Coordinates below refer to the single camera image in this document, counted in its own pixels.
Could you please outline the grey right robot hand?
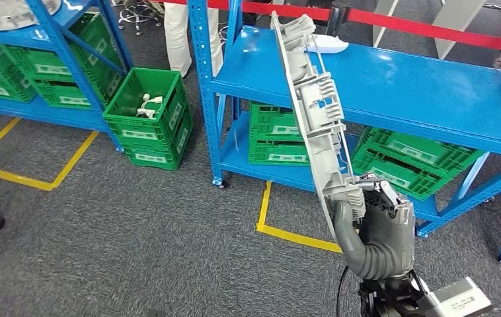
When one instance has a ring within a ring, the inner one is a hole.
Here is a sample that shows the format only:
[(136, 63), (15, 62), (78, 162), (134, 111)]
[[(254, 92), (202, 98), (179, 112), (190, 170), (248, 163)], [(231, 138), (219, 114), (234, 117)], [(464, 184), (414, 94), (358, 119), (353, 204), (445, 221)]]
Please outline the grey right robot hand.
[(353, 176), (331, 197), (332, 227), (346, 264), (362, 279), (408, 273), (414, 263), (414, 206), (385, 179)]

